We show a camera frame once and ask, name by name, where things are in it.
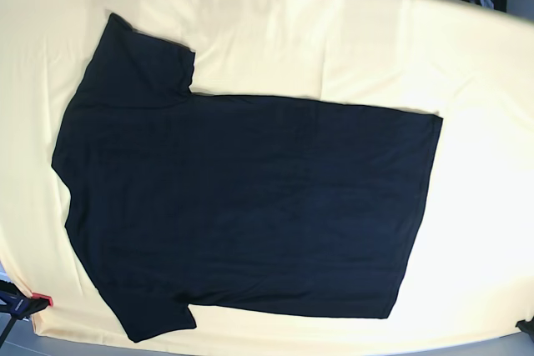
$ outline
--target t-shirt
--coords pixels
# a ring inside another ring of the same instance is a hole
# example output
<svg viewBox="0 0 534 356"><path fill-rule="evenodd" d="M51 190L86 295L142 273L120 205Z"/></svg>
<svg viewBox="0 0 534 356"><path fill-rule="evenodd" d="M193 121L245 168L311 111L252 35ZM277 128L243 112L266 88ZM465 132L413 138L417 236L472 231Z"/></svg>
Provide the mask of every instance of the t-shirt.
<svg viewBox="0 0 534 356"><path fill-rule="evenodd" d="M68 237L128 337L195 328L189 304L387 318L441 118L206 96L193 71L112 14L53 154Z"/></svg>

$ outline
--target yellow sheet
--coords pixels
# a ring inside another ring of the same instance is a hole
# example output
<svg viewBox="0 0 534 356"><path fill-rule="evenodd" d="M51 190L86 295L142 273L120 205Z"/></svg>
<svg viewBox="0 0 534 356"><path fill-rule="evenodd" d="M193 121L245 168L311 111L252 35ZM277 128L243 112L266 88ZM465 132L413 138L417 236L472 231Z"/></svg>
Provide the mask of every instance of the yellow sheet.
<svg viewBox="0 0 534 356"><path fill-rule="evenodd" d="M189 45L196 92L445 119L390 318L191 306L197 329L128 341L70 247L69 193L50 168L63 111L111 12ZM215 356L357 355L505 335L534 314L530 23L451 0L0 0L0 43L0 260L25 293L53 297L33 320L38 334Z"/></svg>

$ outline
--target short sleeve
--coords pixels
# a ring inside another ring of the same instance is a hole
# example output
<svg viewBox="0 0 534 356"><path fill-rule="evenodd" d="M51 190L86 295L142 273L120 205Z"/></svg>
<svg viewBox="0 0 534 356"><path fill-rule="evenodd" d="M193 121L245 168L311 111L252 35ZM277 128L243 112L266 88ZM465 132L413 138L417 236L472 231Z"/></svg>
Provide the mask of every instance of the short sleeve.
<svg viewBox="0 0 534 356"><path fill-rule="evenodd" d="M150 297L147 294L108 290L99 285L98 291L113 310L128 338L137 343L180 329L196 328L188 305L171 298Z"/></svg>
<svg viewBox="0 0 534 356"><path fill-rule="evenodd" d="M135 32L111 14L73 98L74 104L156 108L190 95L194 53Z"/></svg>

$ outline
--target black t-shirt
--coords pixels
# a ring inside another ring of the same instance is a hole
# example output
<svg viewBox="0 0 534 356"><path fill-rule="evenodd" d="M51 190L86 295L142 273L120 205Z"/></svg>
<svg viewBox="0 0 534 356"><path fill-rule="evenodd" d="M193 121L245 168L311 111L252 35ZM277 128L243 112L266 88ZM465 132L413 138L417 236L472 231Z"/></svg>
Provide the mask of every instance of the black t-shirt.
<svg viewBox="0 0 534 356"><path fill-rule="evenodd" d="M193 70L112 15L53 154L70 241L128 336L194 328L189 304L386 318L441 118L193 94Z"/></svg>

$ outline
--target red object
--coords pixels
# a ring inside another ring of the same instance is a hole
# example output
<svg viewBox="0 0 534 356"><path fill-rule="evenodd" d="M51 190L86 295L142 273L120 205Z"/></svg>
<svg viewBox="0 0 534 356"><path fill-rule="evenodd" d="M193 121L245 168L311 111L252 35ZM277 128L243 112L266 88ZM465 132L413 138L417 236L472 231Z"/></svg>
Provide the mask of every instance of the red object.
<svg viewBox="0 0 534 356"><path fill-rule="evenodd" d="M41 295L40 293L32 293L32 299L47 299L48 304L50 305L50 307L53 306L53 300L52 300L52 297L50 297L50 296Z"/></svg>

